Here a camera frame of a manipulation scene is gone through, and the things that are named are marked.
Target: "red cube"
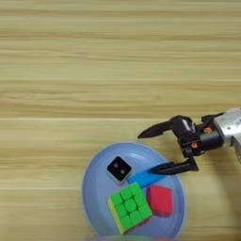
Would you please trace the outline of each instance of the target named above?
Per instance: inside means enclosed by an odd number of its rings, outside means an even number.
[[[147,200],[153,214],[169,217],[173,212],[172,191],[170,188],[152,185],[147,189]]]

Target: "wood grain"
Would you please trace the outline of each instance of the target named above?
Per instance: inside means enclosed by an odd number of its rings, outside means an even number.
[[[149,125],[240,106],[240,0],[8,0],[0,4],[0,240],[93,233],[80,181],[91,157]],[[171,134],[143,143],[183,160]],[[182,175],[180,240],[239,240],[233,150]]]

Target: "plastic plate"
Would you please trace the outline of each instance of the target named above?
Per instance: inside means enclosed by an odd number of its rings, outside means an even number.
[[[120,156],[132,167],[132,174],[151,168],[167,160],[158,152],[138,143],[117,143],[98,152],[90,161],[82,182],[82,202],[88,222],[101,236],[120,234],[111,216],[107,199],[124,185],[116,185],[107,175],[106,167]],[[185,196],[177,176],[165,176],[156,185],[169,187],[173,192],[173,214],[169,218],[152,217],[143,226],[134,228],[128,235],[175,238],[185,220]]]

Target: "robotic arm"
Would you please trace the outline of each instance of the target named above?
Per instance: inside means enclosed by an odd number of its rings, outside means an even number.
[[[222,146],[234,146],[241,162],[241,108],[204,116],[200,124],[194,123],[189,117],[175,116],[148,128],[138,138],[160,136],[169,130],[177,137],[187,159],[183,163],[169,162],[159,165],[151,169],[151,173],[174,175],[189,170],[197,171],[199,168],[194,156]]]

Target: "green rubik's cube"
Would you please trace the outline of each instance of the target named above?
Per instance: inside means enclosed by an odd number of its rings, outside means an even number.
[[[130,231],[153,215],[138,183],[112,194],[108,199],[108,206],[121,234]]]

